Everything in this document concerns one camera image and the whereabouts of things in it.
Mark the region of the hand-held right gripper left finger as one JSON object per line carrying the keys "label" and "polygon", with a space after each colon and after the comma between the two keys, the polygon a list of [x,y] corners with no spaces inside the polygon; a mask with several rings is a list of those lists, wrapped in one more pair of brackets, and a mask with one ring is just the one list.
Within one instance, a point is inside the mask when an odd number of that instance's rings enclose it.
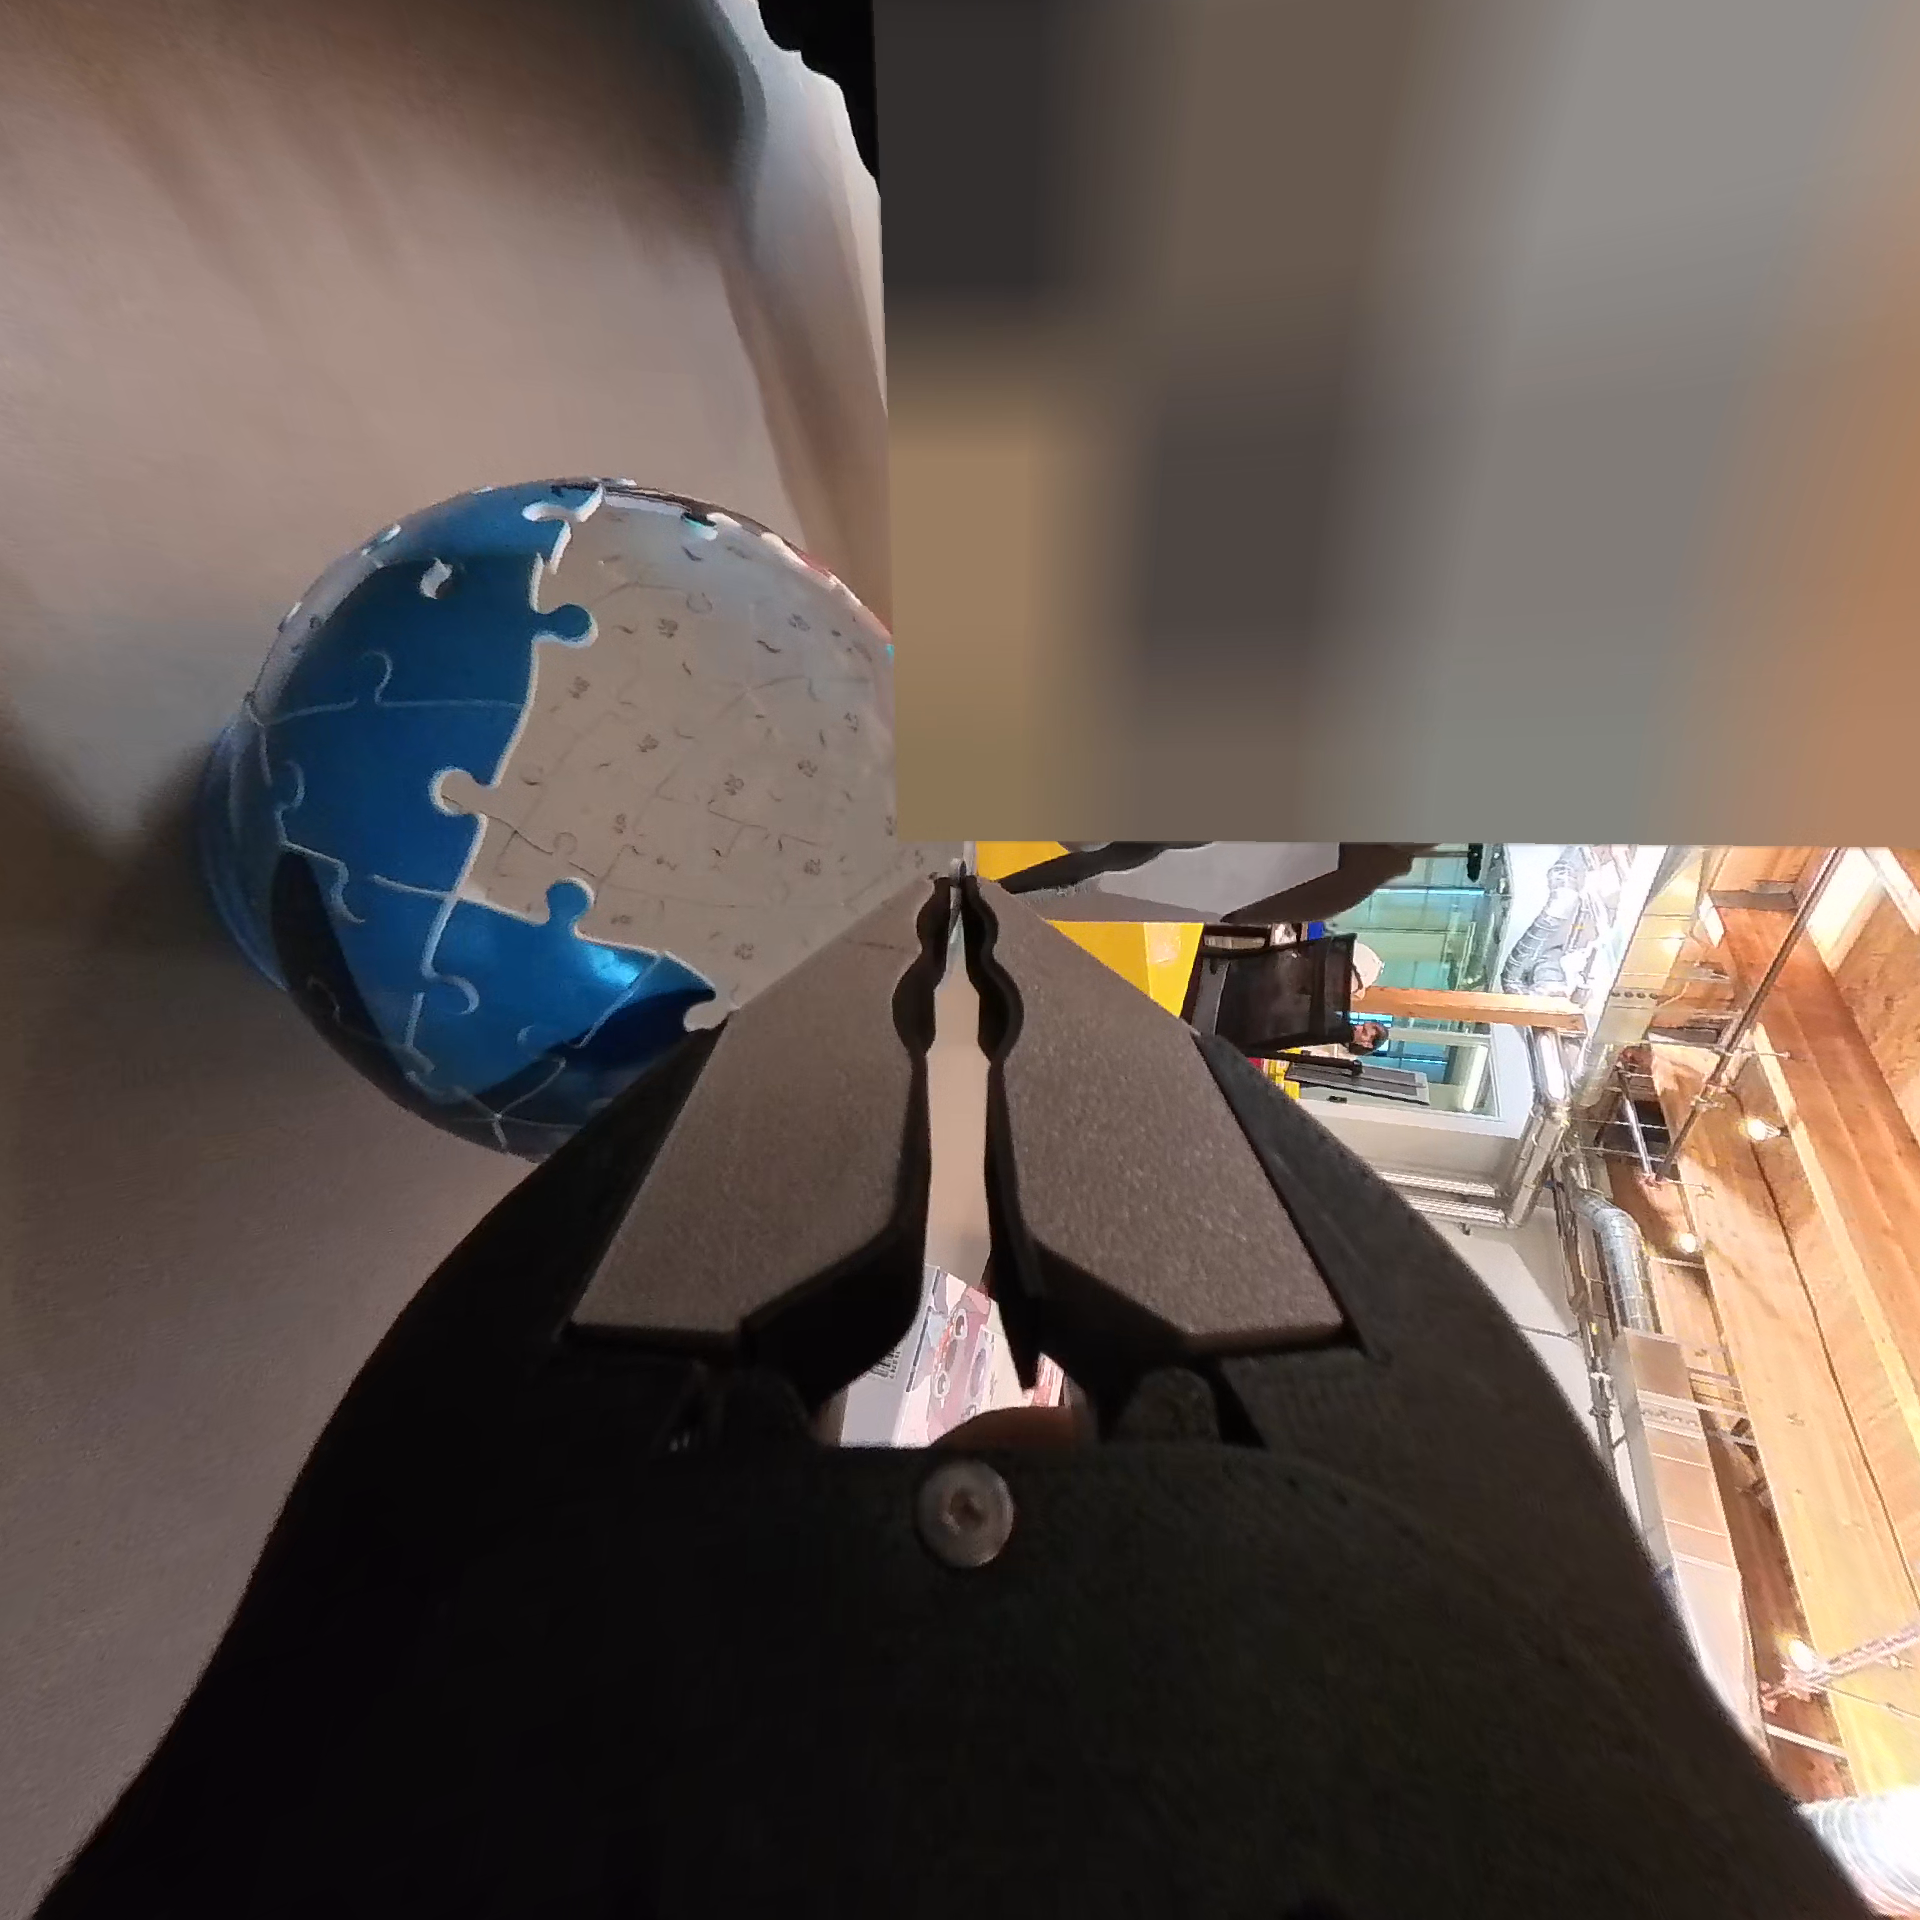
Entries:
{"label": "hand-held right gripper left finger", "polygon": [[734,1015],[570,1319],[781,1379],[820,1412],[919,1303],[950,879],[899,888]]}

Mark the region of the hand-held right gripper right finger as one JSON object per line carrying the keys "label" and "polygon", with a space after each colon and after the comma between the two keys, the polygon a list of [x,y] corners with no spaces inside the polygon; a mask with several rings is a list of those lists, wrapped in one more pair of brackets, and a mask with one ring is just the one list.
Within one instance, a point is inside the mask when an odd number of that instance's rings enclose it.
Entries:
{"label": "hand-held right gripper right finger", "polygon": [[994,1280],[1093,1401],[1346,1345],[1346,1312],[1199,1037],[999,885],[960,885],[989,1065]]}

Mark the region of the blue puzzle ball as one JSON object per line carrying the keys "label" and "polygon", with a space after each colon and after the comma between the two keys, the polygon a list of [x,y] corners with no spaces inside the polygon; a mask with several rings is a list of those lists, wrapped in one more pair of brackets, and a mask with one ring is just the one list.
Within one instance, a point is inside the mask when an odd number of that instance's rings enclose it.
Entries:
{"label": "blue puzzle ball", "polygon": [[798,545],[626,480],[350,552],[256,681],[288,1001],[427,1127],[540,1162],[943,854],[893,647]]}

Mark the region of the printed puzzle box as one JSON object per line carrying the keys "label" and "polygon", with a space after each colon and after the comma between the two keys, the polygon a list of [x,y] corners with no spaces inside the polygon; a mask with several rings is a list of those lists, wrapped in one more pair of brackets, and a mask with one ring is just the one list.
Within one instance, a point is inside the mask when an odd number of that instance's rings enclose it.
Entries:
{"label": "printed puzzle box", "polygon": [[836,1440],[845,1449],[922,1450],[988,1412],[1067,1401],[1067,1379],[1047,1357],[1032,1385],[1021,1382],[989,1294],[928,1262],[913,1324],[847,1390]]}

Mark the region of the yellow plastic bin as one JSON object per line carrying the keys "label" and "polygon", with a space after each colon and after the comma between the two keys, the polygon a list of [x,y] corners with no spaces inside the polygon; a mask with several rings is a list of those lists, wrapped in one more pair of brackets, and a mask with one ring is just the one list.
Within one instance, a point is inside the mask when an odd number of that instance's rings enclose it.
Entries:
{"label": "yellow plastic bin", "polygon": [[[1067,858],[1071,849],[1047,841],[968,844],[972,869],[989,883],[1008,885],[1037,867]],[[1204,923],[1177,917],[1171,906],[1121,906],[1106,895],[1046,895],[1027,901],[1035,914],[1063,939],[1104,963],[1130,987],[1171,1016],[1182,1016],[1194,979]]]}

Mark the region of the black chair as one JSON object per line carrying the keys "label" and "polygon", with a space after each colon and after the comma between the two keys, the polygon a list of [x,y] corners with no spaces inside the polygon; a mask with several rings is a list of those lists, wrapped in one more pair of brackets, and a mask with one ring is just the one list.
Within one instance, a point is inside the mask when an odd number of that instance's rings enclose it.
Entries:
{"label": "black chair", "polygon": [[1207,925],[1182,1020],[1255,1062],[1297,1047],[1350,1045],[1355,957],[1352,936],[1289,943],[1275,927]]}

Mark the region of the silver round ventilation duct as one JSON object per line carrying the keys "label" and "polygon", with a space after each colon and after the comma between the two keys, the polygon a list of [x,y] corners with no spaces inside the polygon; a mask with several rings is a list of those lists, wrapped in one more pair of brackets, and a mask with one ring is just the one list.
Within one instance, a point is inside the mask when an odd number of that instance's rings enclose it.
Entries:
{"label": "silver round ventilation duct", "polygon": [[1556,1218],[1573,1266],[1586,1279],[1619,1331],[1658,1337],[1660,1321],[1650,1279],[1646,1234],[1612,1197],[1578,1184],[1572,1174],[1554,1179]]}

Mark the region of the rectangular metal air duct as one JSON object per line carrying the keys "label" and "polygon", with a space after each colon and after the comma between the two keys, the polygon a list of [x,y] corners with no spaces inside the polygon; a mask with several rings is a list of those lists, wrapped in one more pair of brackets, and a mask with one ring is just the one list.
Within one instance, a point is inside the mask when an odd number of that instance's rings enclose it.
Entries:
{"label": "rectangular metal air duct", "polygon": [[1762,1753],[1759,1679],[1734,1538],[1679,1343],[1620,1331],[1612,1377],[1642,1539],[1694,1664]]}

